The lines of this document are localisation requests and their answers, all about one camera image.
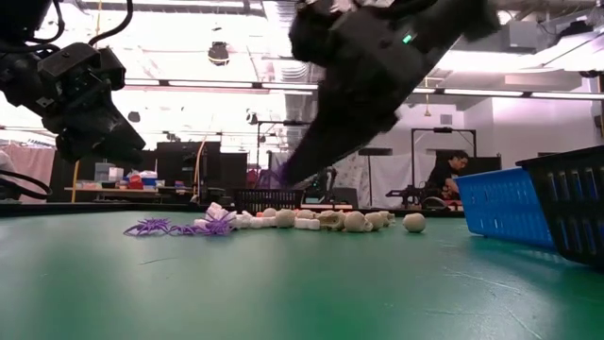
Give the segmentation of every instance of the person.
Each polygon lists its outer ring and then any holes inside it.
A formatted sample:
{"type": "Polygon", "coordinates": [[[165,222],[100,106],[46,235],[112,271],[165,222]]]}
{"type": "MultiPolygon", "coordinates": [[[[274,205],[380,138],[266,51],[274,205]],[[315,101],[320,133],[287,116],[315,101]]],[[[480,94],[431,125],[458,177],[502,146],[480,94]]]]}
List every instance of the person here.
{"type": "MultiPolygon", "coordinates": [[[[17,170],[15,169],[15,165],[12,163],[12,160],[10,159],[10,156],[8,155],[8,153],[6,153],[3,150],[0,150],[0,170],[9,171],[12,173],[17,172],[17,170]]],[[[9,177],[9,176],[3,176],[3,175],[0,175],[0,179],[6,179],[6,180],[10,180],[12,182],[15,181],[14,178],[9,177]]],[[[4,187],[4,186],[2,186],[2,184],[0,184],[0,199],[11,198],[14,200],[19,200],[20,197],[21,197],[21,194],[19,193],[19,190],[14,189],[14,188],[4,187]]]]}
{"type": "Polygon", "coordinates": [[[430,173],[427,185],[441,190],[444,199],[459,199],[460,188],[454,178],[468,164],[469,156],[465,151],[454,151],[446,161],[436,161],[430,173]]]}

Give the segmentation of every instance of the black basket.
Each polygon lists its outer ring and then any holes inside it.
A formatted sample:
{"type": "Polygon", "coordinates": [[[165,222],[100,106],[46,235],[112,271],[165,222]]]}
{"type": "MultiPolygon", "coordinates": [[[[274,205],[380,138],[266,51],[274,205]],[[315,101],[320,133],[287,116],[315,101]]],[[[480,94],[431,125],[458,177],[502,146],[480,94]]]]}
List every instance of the black basket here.
{"type": "Polygon", "coordinates": [[[235,209],[239,212],[264,212],[267,208],[300,209],[304,191],[281,189],[238,189],[234,193],[235,209]]]}
{"type": "Polygon", "coordinates": [[[544,211],[556,249],[604,267],[604,146],[519,161],[544,211]]]}

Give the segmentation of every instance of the blue plastic basket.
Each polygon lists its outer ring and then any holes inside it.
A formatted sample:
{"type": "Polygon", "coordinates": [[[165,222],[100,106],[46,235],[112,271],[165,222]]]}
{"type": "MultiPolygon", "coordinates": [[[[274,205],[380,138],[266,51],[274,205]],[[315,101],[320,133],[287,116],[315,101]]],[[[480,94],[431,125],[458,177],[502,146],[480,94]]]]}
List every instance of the blue plastic basket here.
{"type": "Polygon", "coordinates": [[[541,204],[522,168],[456,178],[468,229],[496,239],[554,248],[541,204]]]}

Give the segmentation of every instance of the plastic crate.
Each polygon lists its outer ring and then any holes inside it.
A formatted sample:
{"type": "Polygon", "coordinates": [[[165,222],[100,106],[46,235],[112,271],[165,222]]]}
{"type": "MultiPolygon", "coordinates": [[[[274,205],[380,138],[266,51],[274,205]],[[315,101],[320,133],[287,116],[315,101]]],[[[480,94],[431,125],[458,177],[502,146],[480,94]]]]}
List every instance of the plastic crate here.
{"type": "Polygon", "coordinates": [[[517,165],[530,173],[558,252],[604,267],[604,146],[517,165]]]}
{"type": "Polygon", "coordinates": [[[554,248],[539,199],[525,170],[514,168],[455,180],[471,232],[554,248]]]}
{"type": "Polygon", "coordinates": [[[300,209],[304,192],[281,189],[239,189],[233,193],[235,209],[249,213],[263,212],[267,208],[300,209]]]}

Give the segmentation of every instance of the green tabletop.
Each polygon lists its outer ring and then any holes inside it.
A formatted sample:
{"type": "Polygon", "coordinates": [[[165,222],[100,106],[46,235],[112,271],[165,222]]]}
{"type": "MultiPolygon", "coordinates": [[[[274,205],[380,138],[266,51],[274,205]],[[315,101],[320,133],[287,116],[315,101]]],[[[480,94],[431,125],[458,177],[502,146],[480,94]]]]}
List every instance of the green tabletop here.
{"type": "Polygon", "coordinates": [[[2,340],[602,339],[604,274],[472,236],[463,219],[369,234],[133,238],[116,212],[0,219],[2,340]]]}

